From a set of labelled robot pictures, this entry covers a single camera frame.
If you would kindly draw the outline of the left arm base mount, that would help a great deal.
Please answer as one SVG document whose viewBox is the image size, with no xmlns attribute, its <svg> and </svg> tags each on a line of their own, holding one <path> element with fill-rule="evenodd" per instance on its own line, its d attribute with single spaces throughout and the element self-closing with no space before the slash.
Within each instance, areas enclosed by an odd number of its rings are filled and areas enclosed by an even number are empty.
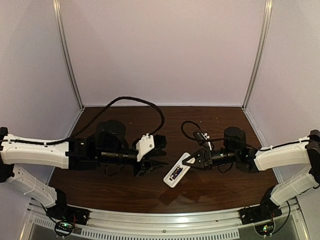
<svg viewBox="0 0 320 240">
<path fill-rule="evenodd" d="M 85 226 L 91 213 L 86 208 L 70 205 L 64 207 L 55 205 L 44 209 L 46 216 L 54 223 L 53 231 L 58 237 L 63 239 L 73 233 L 76 225 Z"/>
</svg>

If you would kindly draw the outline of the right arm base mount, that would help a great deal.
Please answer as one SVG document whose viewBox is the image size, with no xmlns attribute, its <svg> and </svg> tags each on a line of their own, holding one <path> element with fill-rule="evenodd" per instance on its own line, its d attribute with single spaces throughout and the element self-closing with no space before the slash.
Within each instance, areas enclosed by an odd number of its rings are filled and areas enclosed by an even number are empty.
<svg viewBox="0 0 320 240">
<path fill-rule="evenodd" d="M 241 208 L 238 213 L 243 225 L 257 224 L 254 230 L 259 236 L 269 237 L 275 231 L 275 217 L 282 215 L 278 205 L 271 201 L 272 188 L 269 188 L 263 195 L 259 205 L 246 206 Z"/>
</svg>

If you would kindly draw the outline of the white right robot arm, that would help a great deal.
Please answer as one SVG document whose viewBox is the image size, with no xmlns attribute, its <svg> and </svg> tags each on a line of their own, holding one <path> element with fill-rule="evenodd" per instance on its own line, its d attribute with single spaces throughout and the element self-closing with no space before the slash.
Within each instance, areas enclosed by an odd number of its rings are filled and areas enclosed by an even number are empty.
<svg viewBox="0 0 320 240">
<path fill-rule="evenodd" d="M 201 132 L 194 137 L 203 148 L 185 158 L 183 165 L 197 170 L 235 164 L 244 173 L 259 173 L 276 167 L 304 164 L 300 172 L 273 186 L 263 196 L 260 206 L 274 210 L 289 199 L 320 186 L 320 132 L 312 130 L 306 137 L 276 146 L 255 148 L 246 143 L 246 133 L 236 126 L 227 127 L 221 150 L 210 149 L 209 139 Z"/>
</svg>

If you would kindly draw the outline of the white remote control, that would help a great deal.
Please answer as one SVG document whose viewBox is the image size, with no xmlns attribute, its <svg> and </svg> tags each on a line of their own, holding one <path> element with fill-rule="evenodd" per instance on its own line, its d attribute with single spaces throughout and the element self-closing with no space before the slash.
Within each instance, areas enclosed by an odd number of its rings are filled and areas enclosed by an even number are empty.
<svg viewBox="0 0 320 240">
<path fill-rule="evenodd" d="M 185 152 L 163 178 L 163 182 L 170 188 L 175 188 L 191 168 L 189 165 L 183 164 L 183 160 L 187 159 L 188 164 L 195 162 L 195 158 L 190 158 L 190 156 L 188 152 Z"/>
</svg>

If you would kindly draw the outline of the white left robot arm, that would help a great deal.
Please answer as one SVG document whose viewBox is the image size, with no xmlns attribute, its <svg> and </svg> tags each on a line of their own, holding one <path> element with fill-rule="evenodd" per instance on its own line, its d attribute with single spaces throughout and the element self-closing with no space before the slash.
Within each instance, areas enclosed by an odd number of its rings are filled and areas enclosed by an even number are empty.
<svg viewBox="0 0 320 240">
<path fill-rule="evenodd" d="M 72 171 L 91 171 L 101 165 L 131 166 L 134 176 L 143 176 L 164 167 L 165 162 L 153 157 L 166 155 L 164 135 L 146 133 L 131 148 L 125 139 L 126 126 L 117 120 L 100 122 L 95 133 L 87 138 L 68 140 L 35 140 L 21 138 L 0 129 L 0 181 L 16 185 L 48 209 L 67 205 L 63 191 L 52 188 L 32 176 L 22 164 L 44 165 Z"/>
</svg>

